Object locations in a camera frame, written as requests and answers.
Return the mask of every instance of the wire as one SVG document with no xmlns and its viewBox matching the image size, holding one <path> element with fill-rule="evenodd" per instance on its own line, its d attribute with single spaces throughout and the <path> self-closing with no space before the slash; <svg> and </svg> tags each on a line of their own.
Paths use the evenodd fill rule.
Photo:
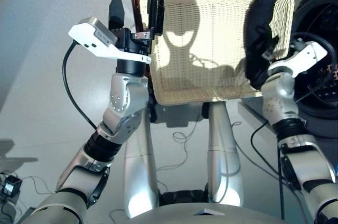
<svg viewBox="0 0 338 224">
<path fill-rule="evenodd" d="M 255 152 L 259 155 L 259 157 L 265 162 L 266 165 L 268 165 L 268 167 L 275 173 L 278 175 L 278 171 L 275 170 L 274 167 L 271 166 L 271 164 L 262 156 L 262 154 L 256 149 L 256 147 L 254 146 L 254 135 L 259 131 L 261 130 L 264 126 L 266 126 L 268 124 L 267 121 L 265 121 L 260 127 L 258 127 L 254 132 L 253 134 L 251 135 L 251 138 L 250 138 L 250 144 L 253 148 L 253 150 L 255 150 Z"/>
<path fill-rule="evenodd" d="M 7 203 L 6 199 L 7 199 L 7 198 L 5 198 L 5 199 L 3 200 L 3 203 L 2 203 L 2 206 L 1 206 L 1 213 L 2 213 L 4 216 L 7 216 L 7 217 L 10 219 L 11 223 L 13 223 L 13 217 L 10 216 L 8 213 L 4 212 L 4 206 L 5 206 L 5 204 Z"/>
<path fill-rule="evenodd" d="M 281 166 L 280 166 L 280 151 L 277 146 L 277 163 L 278 163 L 278 177 L 279 177 L 279 200 L 280 200 L 280 218 L 285 220 L 285 206 L 284 206 L 284 192 L 283 192 L 283 180 L 281 175 Z"/>
<path fill-rule="evenodd" d="M 39 194 L 39 195 L 51 195 L 51 194 L 54 194 L 54 192 L 52 192 L 52 191 L 48 188 L 46 181 L 43 180 L 41 177 L 35 176 L 35 175 L 30 175 L 30 176 L 26 176 L 26 177 L 24 177 L 24 178 L 21 178 L 21 180 L 23 181 L 23 180 L 28 179 L 28 178 L 32 179 L 32 181 L 33 181 L 33 183 L 34 183 L 34 188 L 35 188 L 35 191 L 36 191 L 37 194 Z M 44 183 L 44 185 L 46 186 L 46 189 L 47 189 L 48 192 L 39 192 L 39 191 L 37 190 L 36 182 L 35 182 L 35 179 L 34 179 L 34 178 L 40 179 L 40 180 Z"/>
<path fill-rule="evenodd" d="M 69 55 L 71 54 L 71 52 L 73 51 L 74 47 L 77 45 L 78 43 L 73 40 L 72 44 L 70 45 L 70 47 L 68 48 L 68 51 L 66 52 L 66 54 L 64 55 L 64 59 L 63 59 L 63 63 L 62 63 L 62 78 L 63 78 L 63 84 L 65 87 L 65 90 L 67 92 L 67 95 L 70 99 L 70 101 L 72 102 L 72 104 L 75 106 L 75 108 L 77 109 L 77 111 L 82 115 L 82 117 L 85 118 L 85 120 L 91 125 L 91 127 L 93 127 L 94 129 L 97 128 L 97 126 L 89 119 L 89 117 L 87 117 L 87 115 L 81 110 L 81 108 L 78 106 L 78 104 L 75 102 L 70 90 L 69 90 L 69 86 L 68 86 L 68 82 L 67 82 L 67 76 L 66 76 L 66 65 L 67 65 L 67 61 L 69 58 Z"/>
<path fill-rule="evenodd" d="M 318 84 L 316 87 L 314 87 L 310 92 L 308 92 L 305 95 L 298 98 L 296 100 L 296 103 L 297 103 L 297 102 L 303 100 L 304 98 L 308 97 L 309 95 L 311 95 L 315 91 L 322 88 L 331 78 L 333 78 L 334 68 L 335 68 L 337 62 L 336 62 L 335 50 L 334 50 L 333 46 L 326 39 L 320 37 L 319 35 L 316 35 L 316 34 L 313 34 L 313 33 L 308 33 L 308 32 L 295 32 L 291 35 L 291 38 L 295 38 L 295 36 L 306 36 L 306 37 L 316 41 L 317 43 L 319 43 L 324 49 L 327 50 L 327 53 L 330 55 L 331 66 L 332 66 L 332 70 L 327 74 L 325 79 L 320 84 Z"/>
<path fill-rule="evenodd" d="M 168 186 L 165 183 L 161 182 L 160 180 L 157 180 L 157 182 L 163 185 L 163 187 L 165 188 L 165 192 L 168 192 Z"/>
<path fill-rule="evenodd" d="M 322 15 L 322 13 L 324 13 L 324 11 L 326 10 L 326 9 L 328 9 L 330 6 L 332 6 L 333 5 L 333 3 L 330 3 L 328 6 L 326 6 L 323 10 L 321 10 L 320 12 L 319 12 L 319 14 L 317 14 L 317 16 L 312 20 L 312 22 L 310 23 L 310 25 L 308 26 L 308 28 L 307 28 L 307 30 L 305 31 L 306 33 L 311 29 L 311 27 L 312 27 L 312 25 L 315 23 L 315 21 L 318 19 L 318 17 L 319 16 L 321 16 Z"/>
<path fill-rule="evenodd" d="M 109 217 L 111 219 L 111 221 L 113 222 L 113 224 L 117 224 L 117 222 L 115 221 L 115 219 L 112 217 L 112 214 L 114 212 L 125 212 L 124 209 L 114 209 L 114 210 L 111 210 L 110 213 L 109 213 Z"/>
<path fill-rule="evenodd" d="M 232 127 L 233 127 L 233 126 L 240 125 L 241 123 L 242 123 L 242 122 L 235 122 L 235 123 L 232 124 Z M 304 207 L 303 207 L 302 202 L 301 202 L 301 200 L 299 199 L 298 195 L 294 192 L 295 189 L 293 188 L 292 184 L 288 183 L 284 177 L 279 177 L 279 178 L 275 177 L 273 174 L 271 174 L 271 173 L 270 173 L 269 171 L 267 171 L 265 168 L 261 167 L 259 164 L 257 164 L 256 162 L 254 162 L 254 161 L 253 161 L 253 160 L 252 160 L 252 159 L 251 159 L 251 158 L 250 158 L 250 157 L 242 150 L 242 148 L 239 146 L 239 144 L 237 143 L 237 141 L 236 141 L 235 139 L 234 139 L 234 142 L 235 142 L 237 148 L 239 149 L 239 151 L 240 151 L 240 152 L 245 156 L 245 158 L 246 158 L 249 162 L 251 162 L 254 166 L 256 166 L 257 168 L 259 168 L 260 170 L 262 170 L 263 172 L 265 172 L 266 174 L 268 174 L 269 176 L 271 176 L 272 178 L 274 178 L 274 179 L 276 179 L 276 180 L 278 180 L 278 181 L 279 181 L 280 179 L 282 179 L 282 184 L 283 184 L 284 186 L 286 186 L 286 188 L 288 188 L 288 189 L 290 190 L 290 192 L 293 194 L 293 196 L 296 198 L 296 202 L 297 202 L 297 204 L 298 204 L 298 206 L 299 206 L 299 208 L 300 208 L 300 210 L 301 210 L 303 222 L 304 222 L 304 224 L 307 224 L 307 219 L 306 219 Z"/>
<path fill-rule="evenodd" d="M 181 167 L 185 162 L 186 160 L 188 159 L 188 151 L 187 151 L 187 143 L 188 141 L 190 140 L 191 136 L 193 135 L 195 129 L 196 129 L 196 125 L 197 125 L 197 122 L 200 118 L 200 114 L 198 115 L 196 121 L 195 121 L 195 125 L 194 125 L 194 128 L 192 129 L 192 131 L 188 134 L 188 136 L 186 136 L 183 132 L 174 132 L 173 133 L 173 139 L 176 143 L 179 143 L 179 144 L 183 144 L 183 151 L 185 153 L 185 157 L 184 157 L 184 160 L 182 162 L 180 162 L 179 164 L 175 164 L 175 165 L 166 165 L 166 166 L 162 166 L 162 167 L 159 167 L 156 169 L 156 171 L 163 171 L 163 170 L 174 170 L 174 169 L 177 169 L 178 167 Z"/>
</svg>

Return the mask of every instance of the beige basket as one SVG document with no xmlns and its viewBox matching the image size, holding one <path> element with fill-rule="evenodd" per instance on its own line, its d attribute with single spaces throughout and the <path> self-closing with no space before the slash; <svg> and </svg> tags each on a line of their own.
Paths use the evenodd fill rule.
<svg viewBox="0 0 338 224">
<path fill-rule="evenodd" d="M 253 0 L 164 0 L 163 35 L 150 66 L 162 105 L 260 96 L 245 78 L 244 22 Z M 270 27 L 280 37 L 275 56 L 287 55 L 294 0 L 277 0 Z M 140 0 L 147 25 L 147 0 Z"/>
</svg>

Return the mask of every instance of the robotic arm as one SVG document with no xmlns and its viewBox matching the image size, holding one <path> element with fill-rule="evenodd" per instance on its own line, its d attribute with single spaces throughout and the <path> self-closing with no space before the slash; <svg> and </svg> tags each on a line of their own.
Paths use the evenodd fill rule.
<svg viewBox="0 0 338 224">
<path fill-rule="evenodd" d="M 95 56 L 118 60 L 111 80 L 109 105 L 96 131 L 61 174 L 56 193 L 44 200 L 25 224 L 82 224 L 86 210 L 99 199 L 114 156 L 140 125 L 142 111 L 147 106 L 145 64 L 151 62 L 147 56 L 151 40 L 162 34 L 163 0 L 148 0 L 148 10 L 149 27 L 139 33 L 132 34 L 123 28 L 121 0 L 111 1 L 109 29 L 97 18 L 90 17 L 69 31 L 74 41 Z"/>
<path fill-rule="evenodd" d="M 261 88 L 263 114 L 276 133 L 287 182 L 302 192 L 316 223 L 327 223 L 338 216 L 334 170 L 314 136 L 305 129 L 294 101 L 294 78 L 324 58 L 327 51 L 316 42 L 304 44 L 298 40 L 295 44 L 300 49 L 291 58 L 277 61 L 268 69 L 270 77 Z"/>
<path fill-rule="evenodd" d="M 148 0 L 148 13 L 148 28 L 143 30 L 138 15 L 135 17 L 135 25 L 139 32 L 131 33 L 129 29 L 123 28 L 124 10 L 121 0 L 112 0 L 108 29 L 91 17 L 70 30 L 69 35 L 94 55 L 118 60 L 116 74 L 111 81 L 110 101 L 102 122 L 60 176 L 56 193 L 44 200 L 25 220 L 25 224 L 83 224 L 87 209 L 99 199 L 107 183 L 114 156 L 138 128 L 142 111 L 148 102 L 145 64 L 151 63 L 147 56 L 151 50 L 151 41 L 156 34 L 162 34 L 163 0 Z M 286 180 L 301 190 L 311 214 L 318 222 L 320 218 L 324 221 L 332 220 L 338 213 L 338 185 L 333 168 L 315 138 L 307 133 L 298 117 L 298 107 L 293 99 L 294 78 L 322 59 L 327 51 L 316 42 L 299 43 L 297 47 L 298 51 L 291 58 L 277 61 L 269 67 L 270 77 L 261 88 L 264 116 L 276 132 L 278 147 L 283 154 L 280 161 Z M 229 222 L 239 221 L 246 214 L 257 215 L 252 215 L 243 208 L 216 203 L 194 203 L 161 207 L 162 210 L 148 211 L 130 221 L 150 223 L 158 218 L 164 221 L 172 216 L 179 220 L 182 216 L 185 223 L 195 223 L 196 215 L 204 215 L 196 212 L 200 207 L 207 209 L 205 211 L 208 215 L 221 216 L 227 212 L 224 218 Z M 177 210 L 177 213 L 172 214 L 172 210 Z M 213 221 L 215 224 L 223 223 L 224 219 Z"/>
</svg>

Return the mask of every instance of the silver metal column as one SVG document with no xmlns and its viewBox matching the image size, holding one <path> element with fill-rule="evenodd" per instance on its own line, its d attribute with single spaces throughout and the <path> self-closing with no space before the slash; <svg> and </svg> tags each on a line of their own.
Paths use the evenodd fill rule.
<svg viewBox="0 0 338 224">
<path fill-rule="evenodd" d="M 148 112 L 144 109 L 140 126 L 126 143 L 124 207 L 133 218 L 158 206 L 156 166 Z"/>
<path fill-rule="evenodd" d="M 243 205 L 239 156 L 224 101 L 209 107 L 208 184 L 211 202 Z"/>
</svg>

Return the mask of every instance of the black cable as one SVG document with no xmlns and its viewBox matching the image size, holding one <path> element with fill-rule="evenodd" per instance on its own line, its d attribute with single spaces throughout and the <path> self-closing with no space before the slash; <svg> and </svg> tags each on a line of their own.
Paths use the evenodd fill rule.
<svg viewBox="0 0 338 224">
<path fill-rule="evenodd" d="M 251 135 L 251 138 L 250 138 L 250 144 L 253 148 L 253 150 L 255 150 L 255 152 L 260 156 L 260 158 L 266 163 L 266 165 L 268 165 L 268 167 L 278 175 L 278 181 L 279 181 L 279 199 L 280 199 L 280 215 L 281 215 L 281 219 L 284 220 L 285 219 L 285 212 L 284 212 L 284 196 L 283 196 L 283 180 L 284 177 L 281 175 L 281 169 L 280 169 L 280 165 L 279 165 L 279 156 L 280 156 L 280 153 L 279 153 L 279 150 L 278 150 L 278 147 L 277 147 L 277 156 L 278 156 L 278 159 L 277 159 L 277 162 L 278 162 L 278 172 L 272 167 L 272 165 L 261 155 L 261 153 L 256 149 L 256 147 L 254 146 L 254 135 L 259 131 L 261 130 L 264 126 L 266 126 L 268 124 L 267 121 L 265 121 L 260 127 L 258 127 L 254 132 L 253 134 Z"/>
<path fill-rule="evenodd" d="M 68 48 L 68 51 L 64 55 L 64 59 L 63 59 L 63 63 L 62 63 L 63 84 L 64 84 L 65 90 L 66 90 L 67 95 L 68 95 L 70 101 L 72 102 L 72 104 L 75 106 L 75 108 L 78 110 L 78 112 L 82 115 L 82 117 L 84 117 L 85 120 L 91 125 L 91 127 L 93 127 L 94 129 L 96 129 L 97 126 L 89 119 L 89 117 L 87 117 L 87 115 L 80 109 L 80 107 L 75 102 L 75 100 L 74 100 L 74 98 L 73 98 L 73 96 L 72 96 L 72 94 L 71 94 L 71 92 L 69 90 L 69 86 L 68 86 L 68 82 L 67 82 L 67 76 L 66 76 L 66 72 L 65 72 L 67 61 L 68 61 L 70 53 L 73 51 L 74 47 L 77 44 L 78 43 L 75 40 L 73 40 L 72 44 Z"/>
<path fill-rule="evenodd" d="M 280 217 L 282 220 L 285 220 L 285 206 L 284 206 L 284 192 L 283 192 L 283 180 L 281 175 L 281 166 L 280 166 L 280 151 L 277 146 L 277 163 L 278 163 L 278 177 L 279 177 L 279 200 L 280 200 Z"/>
<path fill-rule="evenodd" d="M 306 37 L 312 39 L 313 41 L 319 43 L 324 49 L 327 50 L 327 53 L 330 55 L 331 66 L 332 66 L 332 70 L 327 74 L 325 79 L 320 84 L 318 84 L 316 87 L 314 87 L 310 92 L 308 92 L 305 95 L 298 98 L 298 100 L 296 100 L 296 102 L 299 102 L 299 101 L 303 100 L 304 98 L 308 97 L 309 95 L 311 95 L 312 93 L 314 93 L 315 91 L 322 88 L 331 78 L 333 78 L 334 68 L 336 66 L 337 61 L 336 61 L 335 50 L 334 50 L 333 46 L 326 39 L 320 37 L 319 35 L 316 35 L 316 34 L 313 34 L 313 33 L 308 33 L 308 32 L 295 32 L 291 35 L 291 38 L 295 38 L 296 36 L 306 36 Z"/>
<path fill-rule="evenodd" d="M 13 223 L 13 218 L 8 213 L 4 212 L 4 206 L 7 203 L 6 198 L 3 200 L 2 206 L 1 206 L 1 213 L 7 217 L 9 217 L 11 223 Z"/>
<path fill-rule="evenodd" d="M 253 138 L 254 138 L 254 135 L 259 131 L 261 130 L 268 122 L 266 121 L 265 123 L 263 123 L 259 128 L 257 128 L 253 134 L 251 135 L 251 139 L 250 139 L 250 142 L 251 142 L 251 146 L 253 147 L 253 149 L 255 150 L 255 152 L 261 157 L 261 159 L 269 166 L 269 168 L 271 168 L 271 170 L 278 175 L 278 178 L 275 177 L 274 175 L 272 175 L 270 172 L 266 171 L 264 168 L 262 168 L 261 166 L 259 166 L 257 163 L 255 163 L 254 161 L 252 161 L 246 154 L 246 158 L 251 162 L 253 163 L 255 166 L 258 166 L 261 170 L 265 171 L 267 174 L 269 174 L 270 176 L 272 176 L 274 179 L 278 180 L 279 183 L 282 183 L 282 185 L 286 186 L 290 192 L 293 194 L 293 196 L 295 196 L 296 200 L 297 200 L 297 204 L 299 206 L 299 208 L 301 209 L 301 214 L 302 214 L 302 218 L 303 218 L 303 222 L 304 224 L 307 224 L 307 219 L 306 219 L 306 214 L 305 214 L 305 211 L 304 211 L 304 208 L 303 208 L 303 205 L 302 205 L 302 202 L 300 200 L 300 198 L 297 196 L 297 194 L 295 193 L 295 189 L 293 188 L 292 184 L 289 183 L 285 177 L 283 177 L 281 175 L 281 172 L 279 174 L 279 172 L 277 172 L 272 166 L 271 164 L 261 155 L 261 153 L 255 148 L 254 144 L 253 144 Z"/>
<path fill-rule="evenodd" d="M 260 127 L 258 127 L 254 132 L 253 134 L 251 135 L 251 138 L 250 138 L 250 144 L 253 148 L 253 150 L 255 150 L 255 152 L 259 155 L 259 157 L 265 162 L 266 165 L 268 165 L 268 167 L 275 173 L 278 175 L 278 172 L 277 170 L 275 170 L 274 167 L 271 166 L 271 164 L 261 155 L 261 153 L 256 149 L 256 147 L 254 146 L 254 135 L 259 131 L 261 130 L 264 126 L 266 126 L 268 124 L 267 121 L 265 121 Z"/>
</svg>

